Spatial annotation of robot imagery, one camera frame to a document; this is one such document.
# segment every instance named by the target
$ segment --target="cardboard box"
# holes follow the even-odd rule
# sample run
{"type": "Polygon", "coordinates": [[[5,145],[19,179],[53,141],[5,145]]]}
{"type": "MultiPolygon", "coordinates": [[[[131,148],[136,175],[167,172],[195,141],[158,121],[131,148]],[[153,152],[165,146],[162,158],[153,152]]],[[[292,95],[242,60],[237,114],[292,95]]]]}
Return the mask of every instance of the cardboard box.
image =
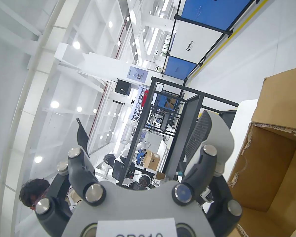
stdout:
{"type": "Polygon", "coordinates": [[[159,161],[160,161],[159,155],[147,150],[147,154],[144,158],[144,168],[149,168],[156,171],[159,161]]]}
{"type": "Polygon", "coordinates": [[[229,179],[245,237],[296,237],[296,69],[266,78],[229,179]]]}
{"type": "Polygon", "coordinates": [[[161,179],[165,179],[166,175],[164,173],[161,173],[159,171],[156,172],[155,174],[155,179],[156,180],[161,180],[161,179]]]}

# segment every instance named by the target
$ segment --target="poster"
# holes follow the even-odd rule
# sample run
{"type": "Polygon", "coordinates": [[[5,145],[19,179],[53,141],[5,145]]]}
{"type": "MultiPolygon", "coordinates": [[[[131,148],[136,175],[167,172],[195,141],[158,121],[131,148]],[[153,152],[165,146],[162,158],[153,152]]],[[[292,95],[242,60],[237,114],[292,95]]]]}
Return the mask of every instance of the poster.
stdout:
{"type": "Polygon", "coordinates": [[[131,80],[135,80],[135,81],[145,83],[147,75],[148,75],[147,70],[143,70],[143,69],[140,69],[140,68],[130,66],[129,72],[127,74],[127,78],[129,78],[131,80]]]}

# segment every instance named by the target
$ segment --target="white banner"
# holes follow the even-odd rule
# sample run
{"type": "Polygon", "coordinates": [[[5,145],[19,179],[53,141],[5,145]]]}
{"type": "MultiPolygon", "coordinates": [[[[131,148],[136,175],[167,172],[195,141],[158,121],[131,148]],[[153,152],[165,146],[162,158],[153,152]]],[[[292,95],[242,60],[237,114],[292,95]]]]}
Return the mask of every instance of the white banner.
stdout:
{"type": "Polygon", "coordinates": [[[177,21],[170,56],[198,63],[222,33],[198,25],[177,21]]]}

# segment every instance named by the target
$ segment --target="black speaker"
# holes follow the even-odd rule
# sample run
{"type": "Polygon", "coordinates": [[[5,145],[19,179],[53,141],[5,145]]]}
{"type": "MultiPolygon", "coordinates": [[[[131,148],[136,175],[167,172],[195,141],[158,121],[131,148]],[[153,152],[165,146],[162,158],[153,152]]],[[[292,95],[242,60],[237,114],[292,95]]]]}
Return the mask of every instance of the black speaker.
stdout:
{"type": "Polygon", "coordinates": [[[123,81],[123,80],[118,80],[116,87],[115,87],[115,92],[120,93],[122,95],[127,95],[129,96],[131,90],[131,83],[123,81]]]}

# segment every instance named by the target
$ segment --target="metal screw cap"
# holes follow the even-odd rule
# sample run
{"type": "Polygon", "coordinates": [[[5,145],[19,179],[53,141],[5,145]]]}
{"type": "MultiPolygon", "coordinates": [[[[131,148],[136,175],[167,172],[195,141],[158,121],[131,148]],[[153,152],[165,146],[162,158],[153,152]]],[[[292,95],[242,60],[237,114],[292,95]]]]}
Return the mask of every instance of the metal screw cap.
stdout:
{"type": "Polygon", "coordinates": [[[175,186],[174,196],[181,203],[188,203],[192,200],[191,190],[184,184],[177,184],[175,186]]]}
{"type": "Polygon", "coordinates": [[[241,205],[236,200],[230,200],[227,207],[228,211],[234,216],[240,216],[242,214],[241,205]]]}
{"type": "Polygon", "coordinates": [[[58,172],[64,172],[68,168],[68,160],[60,161],[57,165],[58,172]]]}
{"type": "Polygon", "coordinates": [[[212,145],[205,145],[203,147],[204,152],[212,157],[217,155],[217,149],[212,145]]]}
{"type": "Polygon", "coordinates": [[[74,157],[77,157],[79,156],[81,153],[81,149],[79,147],[77,148],[71,148],[68,152],[68,157],[70,158],[74,158],[74,157]]]}
{"type": "Polygon", "coordinates": [[[86,191],[86,200],[88,202],[97,202],[103,195],[103,188],[100,184],[90,185],[86,191]]]}
{"type": "Polygon", "coordinates": [[[35,211],[37,214],[44,214],[49,210],[49,208],[50,201],[48,200],[48,198],[43,198],[37,203],[35,211]]]}

